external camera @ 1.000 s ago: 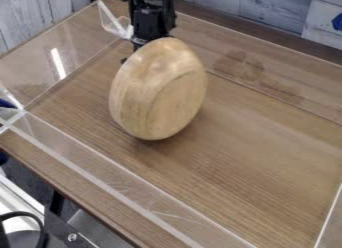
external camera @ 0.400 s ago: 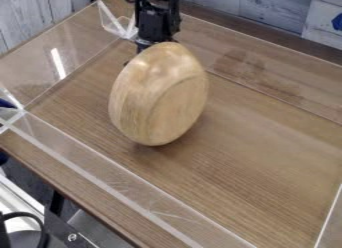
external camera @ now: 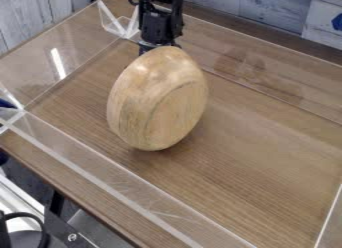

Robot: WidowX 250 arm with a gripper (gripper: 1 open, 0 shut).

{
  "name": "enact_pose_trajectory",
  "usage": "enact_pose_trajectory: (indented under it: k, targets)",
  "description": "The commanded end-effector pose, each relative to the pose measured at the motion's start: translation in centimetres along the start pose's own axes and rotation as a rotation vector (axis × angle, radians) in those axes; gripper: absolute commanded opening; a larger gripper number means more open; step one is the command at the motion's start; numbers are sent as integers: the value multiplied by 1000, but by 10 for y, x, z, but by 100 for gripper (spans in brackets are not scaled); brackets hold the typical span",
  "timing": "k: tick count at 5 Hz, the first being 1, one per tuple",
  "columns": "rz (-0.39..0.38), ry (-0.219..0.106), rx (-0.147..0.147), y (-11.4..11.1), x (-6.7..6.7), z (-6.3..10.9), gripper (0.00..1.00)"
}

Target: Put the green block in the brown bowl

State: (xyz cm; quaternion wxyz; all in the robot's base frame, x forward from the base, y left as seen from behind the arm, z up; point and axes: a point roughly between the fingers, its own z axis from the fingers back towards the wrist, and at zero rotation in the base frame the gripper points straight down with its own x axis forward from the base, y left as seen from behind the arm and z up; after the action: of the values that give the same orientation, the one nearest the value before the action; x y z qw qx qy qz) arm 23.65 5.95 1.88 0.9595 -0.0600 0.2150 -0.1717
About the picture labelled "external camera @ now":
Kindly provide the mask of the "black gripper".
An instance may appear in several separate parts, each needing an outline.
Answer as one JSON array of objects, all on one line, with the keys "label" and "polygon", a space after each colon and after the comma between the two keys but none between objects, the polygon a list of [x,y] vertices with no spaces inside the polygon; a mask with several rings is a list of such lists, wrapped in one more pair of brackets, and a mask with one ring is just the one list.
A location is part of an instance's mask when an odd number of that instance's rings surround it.
[{"label": "black gripper", "polygon": [[141,56],[144,53],[147,53],[148,51],[151,51],[161,46],[175,46],[175,47],[180,48],[180,45],[177,45],[176,43],[157,45],[157,44],[147,43],[145,41],[139,41],[137,45],[139,45],[139,56]]}]

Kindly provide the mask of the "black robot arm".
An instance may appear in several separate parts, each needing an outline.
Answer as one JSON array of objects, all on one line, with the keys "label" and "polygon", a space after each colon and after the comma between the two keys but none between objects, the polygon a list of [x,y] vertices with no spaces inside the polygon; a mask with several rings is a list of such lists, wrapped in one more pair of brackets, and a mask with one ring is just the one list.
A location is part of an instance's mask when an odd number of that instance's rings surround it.
[{"label": "black robot arm", "polygon": [[183,0],[139,0],[139,54],[175,46],[183,35]]}]

